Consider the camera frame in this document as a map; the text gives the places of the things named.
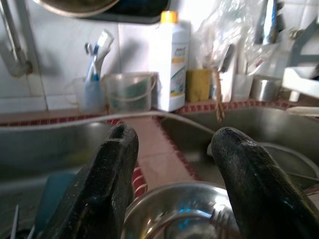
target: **bottle label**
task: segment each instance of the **bottle label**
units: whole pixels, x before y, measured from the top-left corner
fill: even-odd
[[[170,96],[184,94],[186,79],[186,64],[188,56],[187,44],[173,44],[171,56]]]

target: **white plastic bottle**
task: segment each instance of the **white plastic bottle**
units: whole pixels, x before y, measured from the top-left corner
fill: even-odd
[[[150,69],[159,73],[157,88],[152,94],[152,105],[171,112],[185,104],[190,34],[178,25],[177,12],[164,11],[160,26],[152,33]]]

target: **stainless steel sink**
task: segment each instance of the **stainless steel sink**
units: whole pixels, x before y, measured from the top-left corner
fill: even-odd
[[[0,128],[0,238],[10,235],[15,206],[18,230],[31,229],[47,178],[77,172],[106,139],[110,124],[11,131]]]
[[[274,143],[293,149],[319,165],[319,122],[300,116],[292,116],[281,109],[255,107],[229,110],[222,124],[216,121],[215,112],[188,113],[183,116],[212,130],[221,127],[237,128],[258,142]],[[193,126],[173,119],[161,121],[171,139],[195,172],[208,182],[224,186],[224,181],[212,157],[208,156],[207,146],[212,135]],[[314,181],[292,178],[301,187],[311,186]]]

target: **yellow bottle cap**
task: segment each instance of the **yellow bottle cap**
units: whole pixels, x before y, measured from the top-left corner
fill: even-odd
[[[177,23],[178,13],[176,11],[162,11],[160,15],[161,23]]]

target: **kitchen sink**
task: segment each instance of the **kitchen sink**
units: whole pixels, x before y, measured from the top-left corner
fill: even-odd
[[[310,159],[315,167],[319,165],[319,121],[315,119],[293,116],[284,110],[269,107],[226,111],[223,123],[217,122],[215,112],[186,113],[183,116],[214,131],[226,126],[237,128],[258,142],[292,149]],[[207,155],[207,146],[212,138],[210,133],[174,119],[164,118],[161,125],[202,180],[225,186],[213,158]],[[284,164],[300,174],[297,165],[289,165],[290,162]],[[318,177],[311,168],[306,171],[302,173]],[[302,189],[316,183],[296,176],[291,178]]]
[[[0,128],[0,238],[10,235],[19,204],[18,233],[26,238],[50,175],[78,172],[106,139],[111,124],[45,129]]]

